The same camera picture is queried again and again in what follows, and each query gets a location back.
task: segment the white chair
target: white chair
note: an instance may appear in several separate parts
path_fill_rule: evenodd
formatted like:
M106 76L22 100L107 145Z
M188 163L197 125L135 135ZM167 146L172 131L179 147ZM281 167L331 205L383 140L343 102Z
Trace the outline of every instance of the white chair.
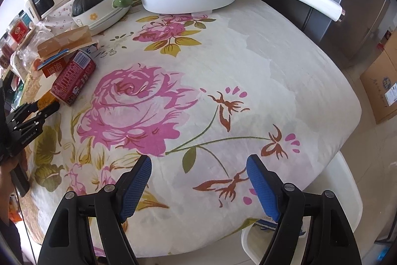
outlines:
M353 230L359 225L363 214L363 201L353 175L341 152L338 152L324 171L304 190L304 192L321 194L325 190L332 190L343 208L349 224ZM244 251L259 265L267 246L273 236L272 231L260 230L258 226L248 226L241 233L241 244ZM300 265L306 238L298 239L291 265Z

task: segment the jar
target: jar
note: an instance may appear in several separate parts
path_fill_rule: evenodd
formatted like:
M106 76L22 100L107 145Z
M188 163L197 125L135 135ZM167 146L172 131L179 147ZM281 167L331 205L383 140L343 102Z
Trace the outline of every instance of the jar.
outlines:
M7 27L8 34L17 42L21 44L26 34L29 32L29 28L24 24L21 18L17 15L11 21Z
M32 20L30 19L29 15L28 15L27 13L25 13L24 10L21 10L21 11L19 12L18 16L21 18L22 22L26 25L26 27L27 27L28 29L30 29L30 28L29 28L29 23L30 23Z
M2 51L0 51L0 67L7 69L9 66L9 58L7 58Z
M7 43L8 34L5 33L2 38L0 39L0 50L1 52L8 58L14 53L13 49Z

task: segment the wall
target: wall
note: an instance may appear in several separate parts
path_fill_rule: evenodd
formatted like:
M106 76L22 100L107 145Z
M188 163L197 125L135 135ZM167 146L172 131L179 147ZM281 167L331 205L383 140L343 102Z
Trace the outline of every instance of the wall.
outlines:
M12 19L22 10L25 9L23 0L4 0L0 5L0 35L5 33L5 29Z

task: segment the tile floor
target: tile floor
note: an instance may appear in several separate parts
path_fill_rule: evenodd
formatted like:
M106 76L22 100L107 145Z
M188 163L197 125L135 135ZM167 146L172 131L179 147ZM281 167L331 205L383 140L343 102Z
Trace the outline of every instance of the tile floor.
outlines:
M241 246L241 232L194 252L138 261L140 265L255 265Z
M341 149L363 201L363 216L355 231L361 256L369 251L379 232L388 232L397 209L397 117L376 125L360 81L361 73L379 54L369 46L352 66L342 69L363 111L359 125Z
M388 232L397 209L397 117L376 125L360 75L380 54L368 44L343 68L361 103L361 121L343 145L343 153L363 200L363 216L355 231L363 257L379 233ZM194 252L141 259L142 265L254 265L241 247L241 232Z

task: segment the table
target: table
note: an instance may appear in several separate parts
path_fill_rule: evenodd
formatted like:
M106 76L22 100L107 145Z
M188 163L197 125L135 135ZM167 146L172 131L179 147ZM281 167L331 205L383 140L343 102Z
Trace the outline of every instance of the table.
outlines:
M57 32L73 25L69 8ZM304 189L360 120L339 69L260 0L193 17L137 3L96 38L97 69L76 103L26 149L32 189L22 208L37 242L68 190L96 192L147 154L152 176L123 225L136 256L201 248L264 215L245 170L250 154ZM29 81L24 100L50 82ZM95 220L91 230L101 254Z

